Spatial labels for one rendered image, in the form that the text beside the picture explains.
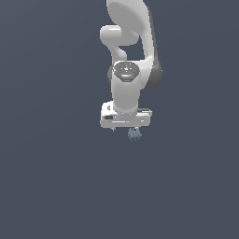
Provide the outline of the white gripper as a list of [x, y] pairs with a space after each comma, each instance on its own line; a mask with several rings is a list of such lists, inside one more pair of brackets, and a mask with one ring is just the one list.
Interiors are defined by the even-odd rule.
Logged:
[[[102, 104], [100, 124], [102, 128], [115, 129], [119, 127], [142, 127], [150, 124], [152, 111], [149, 108], [138, 108], [132, 114], [121, 114], [114, 110], [113, 102]], [[142, 134], [139, 128], [135, 130], [136, 138], [140, 141]], [[128, 137], [133, 142], [132, 128], [129, 128]]]

